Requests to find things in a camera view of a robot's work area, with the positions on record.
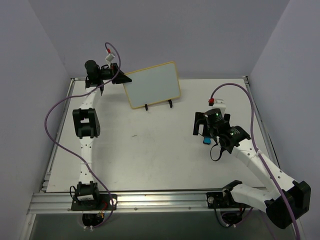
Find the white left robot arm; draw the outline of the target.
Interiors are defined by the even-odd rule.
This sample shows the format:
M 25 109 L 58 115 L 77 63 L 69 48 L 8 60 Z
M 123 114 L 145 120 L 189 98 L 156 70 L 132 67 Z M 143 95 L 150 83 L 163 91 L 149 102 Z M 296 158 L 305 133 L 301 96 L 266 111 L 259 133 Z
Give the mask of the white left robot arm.
M 112 84 L 124 84 L 131 83 L 132 80 L 120 70 L 117 63 L 109 62 L 99 66 L 94 60 L 88 60 L 84 67 L 87 73 L 85 79 L 86 96 L 80 107 L 72 111 L 75 134 L 80 142 L 80 156 L 85 160 L 81 163 L 74 201 L 90 210 L 95 210 L 101 203 L 98 183 L 95 182 L 95 178 L 90 172 L 93 143 L 101 133 L 95 104 L 98 97 L 103 94 L 103 84 L 107 81 L 111 81 Z

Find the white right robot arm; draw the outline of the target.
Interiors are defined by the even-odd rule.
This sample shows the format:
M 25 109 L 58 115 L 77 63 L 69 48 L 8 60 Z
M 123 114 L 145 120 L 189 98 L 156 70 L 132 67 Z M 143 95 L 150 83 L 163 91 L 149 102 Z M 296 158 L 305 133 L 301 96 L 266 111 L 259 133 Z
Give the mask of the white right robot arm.
M 219 108 L 196 112 L 193 135 L 214 140 L 220 152 L 240 160 L 263 184 L 265 190 L 234 180 L 222 189 L 223 203 L 229 207 L 248 205 L 266 213 L 271 222 L 285 229 L 310 208 L 311 187 L 297 182 L 278 168 L 265 154 L 255 150 L 250 135 L 240 126 L 230 125 L 230 115 Z

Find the yellow framed whiteboard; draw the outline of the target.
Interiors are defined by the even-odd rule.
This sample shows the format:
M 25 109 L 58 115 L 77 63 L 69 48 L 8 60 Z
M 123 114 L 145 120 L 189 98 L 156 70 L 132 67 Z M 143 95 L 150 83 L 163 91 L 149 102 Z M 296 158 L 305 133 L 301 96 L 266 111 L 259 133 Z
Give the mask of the yellow framed whiteboard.
M 123 84 L 132 109 L 181 97 L 178 70 L 173 61 L 128 72 L 125 75 L 132 80 Z

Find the blue whiteboard eraser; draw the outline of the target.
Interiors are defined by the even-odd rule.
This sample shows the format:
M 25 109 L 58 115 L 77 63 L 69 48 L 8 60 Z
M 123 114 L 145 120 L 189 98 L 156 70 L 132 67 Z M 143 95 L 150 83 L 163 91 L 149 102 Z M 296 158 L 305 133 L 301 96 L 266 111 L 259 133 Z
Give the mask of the blue whiteboard eraser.
M 205 145 L 210 145 L 211 144 L 211 138 L 210 137 L 204 137 L 202 143 L 205 144 Z

